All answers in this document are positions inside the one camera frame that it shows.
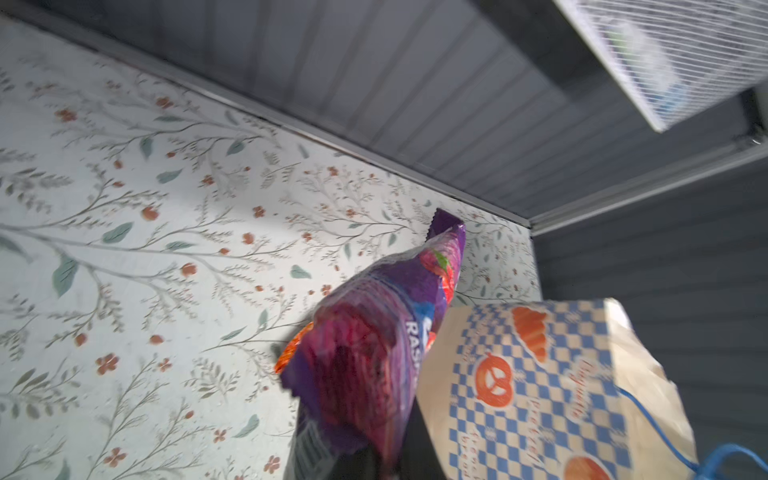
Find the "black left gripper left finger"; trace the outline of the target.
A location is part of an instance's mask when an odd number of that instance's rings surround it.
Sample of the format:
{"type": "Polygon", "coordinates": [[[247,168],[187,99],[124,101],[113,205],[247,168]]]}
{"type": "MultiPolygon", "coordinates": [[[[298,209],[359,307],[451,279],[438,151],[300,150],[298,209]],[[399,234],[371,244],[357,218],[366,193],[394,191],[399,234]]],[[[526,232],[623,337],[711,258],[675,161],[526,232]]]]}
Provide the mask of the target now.
{"type": "Polygon", "coordinates": [[[352,454],[341,454],[334,460],[327,480],[377,480],[380,474],[381,460],[378,453],[370,446],[352,454]]]}

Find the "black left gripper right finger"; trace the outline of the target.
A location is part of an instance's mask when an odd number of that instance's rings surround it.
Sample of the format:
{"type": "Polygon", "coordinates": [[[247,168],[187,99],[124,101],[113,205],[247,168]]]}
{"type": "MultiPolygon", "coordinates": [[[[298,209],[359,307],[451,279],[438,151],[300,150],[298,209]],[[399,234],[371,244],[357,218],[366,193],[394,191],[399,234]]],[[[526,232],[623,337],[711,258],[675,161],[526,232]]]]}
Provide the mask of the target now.
{"type": "Polygon", "coordinates": [[[398,463],[404,480],[446,480],[418,401],[414,402],[398,463]]]}

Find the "dark purple candy bar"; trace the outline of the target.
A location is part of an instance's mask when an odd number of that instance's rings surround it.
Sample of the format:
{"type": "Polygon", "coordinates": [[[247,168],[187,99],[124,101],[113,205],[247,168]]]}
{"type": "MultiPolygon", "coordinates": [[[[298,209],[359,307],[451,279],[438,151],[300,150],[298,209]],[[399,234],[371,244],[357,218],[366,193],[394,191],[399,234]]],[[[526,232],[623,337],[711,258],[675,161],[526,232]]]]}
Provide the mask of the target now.
{"type": "Polygon", "coordinates": [[[421,366],[465,244],[464,222],[439,209],[422,245],[374,262],[307,315],[314,328],[278,375],[299,401],[285,478],[326,479],[341,454],[368,446],[381,460],[378,479],[398,474],[421,366]]]}

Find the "white blue checkered paper bag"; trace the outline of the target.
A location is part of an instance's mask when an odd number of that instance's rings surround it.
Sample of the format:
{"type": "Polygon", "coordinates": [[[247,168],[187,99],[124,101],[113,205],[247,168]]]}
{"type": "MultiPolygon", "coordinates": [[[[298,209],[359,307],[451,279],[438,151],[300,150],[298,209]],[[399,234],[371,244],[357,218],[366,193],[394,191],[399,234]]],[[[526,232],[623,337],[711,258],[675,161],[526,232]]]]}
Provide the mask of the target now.
{"type": "Polygon", "coordinates": [[[676,385],[622,305],[494,302],[450,309],[417,393],[449,479],[723,479],[724,443],[698,455],[676,385]]]}

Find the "orange chips bag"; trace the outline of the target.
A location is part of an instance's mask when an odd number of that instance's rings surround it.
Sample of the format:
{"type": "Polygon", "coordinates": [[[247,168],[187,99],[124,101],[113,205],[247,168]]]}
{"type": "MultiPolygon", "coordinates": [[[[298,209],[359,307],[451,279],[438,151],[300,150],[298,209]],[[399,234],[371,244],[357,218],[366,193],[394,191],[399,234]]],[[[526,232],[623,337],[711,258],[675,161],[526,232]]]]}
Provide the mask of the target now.
{"type": "Polygon", "coordinates": [[[299,330],[296,335],[287,343],[283,352],[279,355],[275,364],[275,374],[280,375],[286,366],[290,363],[302,339],[314,328],[314,322],[310,321],[306,326],[299,330]]]}

